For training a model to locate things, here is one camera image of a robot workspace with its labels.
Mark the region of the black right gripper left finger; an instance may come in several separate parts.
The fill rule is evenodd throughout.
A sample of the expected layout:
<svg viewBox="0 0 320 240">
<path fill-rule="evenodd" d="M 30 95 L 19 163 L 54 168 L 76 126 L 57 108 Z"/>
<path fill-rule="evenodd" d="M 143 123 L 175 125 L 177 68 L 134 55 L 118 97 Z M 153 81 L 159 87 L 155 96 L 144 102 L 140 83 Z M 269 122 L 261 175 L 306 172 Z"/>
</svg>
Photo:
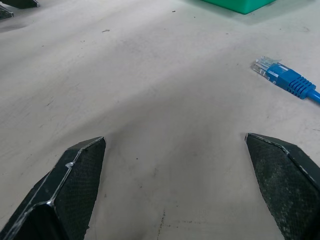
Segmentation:
<svg viewBox="0 0 320 240">
<path fill-rule="evenodd" d="M 84 240 L 98 195 L 106 141 L 79 142 L 28 192 L 0 240 Z"/>
</svg>

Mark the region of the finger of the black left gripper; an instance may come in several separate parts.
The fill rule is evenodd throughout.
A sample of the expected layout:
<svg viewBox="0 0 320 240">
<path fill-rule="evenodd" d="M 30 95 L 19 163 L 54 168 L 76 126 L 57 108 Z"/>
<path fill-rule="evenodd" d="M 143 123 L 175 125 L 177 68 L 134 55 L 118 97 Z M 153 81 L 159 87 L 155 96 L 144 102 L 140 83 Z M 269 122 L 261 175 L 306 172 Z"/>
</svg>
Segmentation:
<svg viewBox="0 0 320 240">
<path fill-rule="evenodd" d="M 0 18 L 12 18 L 14 17 L 14 13 L 4 6 L 0 5 Z"/>
<path fill-rule="evenodd" d="M 37 0 L 6 0 L 6 5 L 17 9 L 38 8 L 40 6 Z"/>
</svg>

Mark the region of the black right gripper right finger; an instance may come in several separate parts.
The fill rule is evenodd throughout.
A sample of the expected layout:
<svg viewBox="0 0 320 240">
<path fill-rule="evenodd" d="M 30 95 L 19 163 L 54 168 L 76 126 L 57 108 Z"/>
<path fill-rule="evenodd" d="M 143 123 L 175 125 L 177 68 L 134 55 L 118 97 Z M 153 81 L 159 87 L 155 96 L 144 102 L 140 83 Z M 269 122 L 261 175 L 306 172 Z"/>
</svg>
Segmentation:
<svg viewBox="0 0 320 240">
<path fill-rule="evenodd" d="M 320 167 L 297 145 L 248 133 L 261 195 L 285 240 L 320 240 Z"/>
</svg>

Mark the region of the green plastic box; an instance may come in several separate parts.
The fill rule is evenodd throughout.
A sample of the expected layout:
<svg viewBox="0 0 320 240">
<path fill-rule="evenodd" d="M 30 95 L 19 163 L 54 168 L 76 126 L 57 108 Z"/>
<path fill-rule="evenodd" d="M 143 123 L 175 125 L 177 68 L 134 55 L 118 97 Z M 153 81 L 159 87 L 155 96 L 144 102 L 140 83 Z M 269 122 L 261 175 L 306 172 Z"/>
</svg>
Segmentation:
<svg viewBox="0 0 320 240">
<path fill-rule="evenodd" d="M 276 0 L 202 0 L 243 15 L 251 13 L 261 7 L 264 7 Z"/>
</svg>

